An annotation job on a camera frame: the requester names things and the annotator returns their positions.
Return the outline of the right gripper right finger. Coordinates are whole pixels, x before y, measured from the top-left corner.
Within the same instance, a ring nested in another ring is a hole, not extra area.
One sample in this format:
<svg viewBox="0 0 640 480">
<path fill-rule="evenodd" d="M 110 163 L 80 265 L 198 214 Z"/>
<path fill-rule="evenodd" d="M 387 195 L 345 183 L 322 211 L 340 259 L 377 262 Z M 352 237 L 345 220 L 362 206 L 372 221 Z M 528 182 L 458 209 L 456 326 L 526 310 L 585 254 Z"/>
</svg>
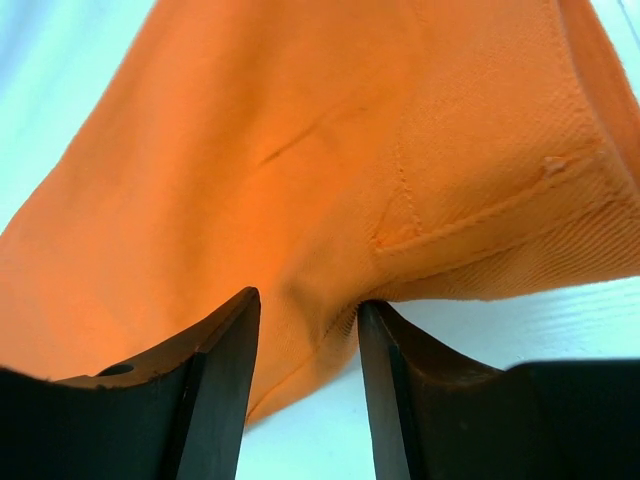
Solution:
<svg viewBox="0 0 640 480">
<path fill-rule="evenodd" d="M 635 479 L 639 363 L 529 362 L 499 370 L 381 301 L 358 310 L 380 479 Z"/>
</svg>

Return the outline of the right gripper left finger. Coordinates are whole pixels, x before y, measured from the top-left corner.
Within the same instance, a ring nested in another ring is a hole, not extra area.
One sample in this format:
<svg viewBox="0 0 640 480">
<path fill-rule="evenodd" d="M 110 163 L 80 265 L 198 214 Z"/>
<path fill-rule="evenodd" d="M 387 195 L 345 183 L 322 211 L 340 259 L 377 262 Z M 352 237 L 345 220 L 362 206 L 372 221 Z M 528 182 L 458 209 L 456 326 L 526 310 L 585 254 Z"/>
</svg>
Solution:
<svg viewBox="0 0 640 480">
<path fill-rule="evenodd" d="M 5 479 L 231 479 L 260 322 L 257 289 L 95 376 L 1 372 Z"/>
</svg>

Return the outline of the orange trousers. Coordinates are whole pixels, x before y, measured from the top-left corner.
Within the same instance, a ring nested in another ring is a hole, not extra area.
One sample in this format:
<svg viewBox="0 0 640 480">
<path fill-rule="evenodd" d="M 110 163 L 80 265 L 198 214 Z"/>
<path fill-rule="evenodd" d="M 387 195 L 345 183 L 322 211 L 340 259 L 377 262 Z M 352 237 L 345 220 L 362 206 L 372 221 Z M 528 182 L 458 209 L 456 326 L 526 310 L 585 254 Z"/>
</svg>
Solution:
<svg viewBox="0 0 640 480">
<path fill-rule="evenodd" d="M 1 236 L 1 361 L 95 373 L 247 286 L 247 419 L 366 300 L 639 272 L 639 108 L 587 1 L 160 1 Z"/>
</svg>

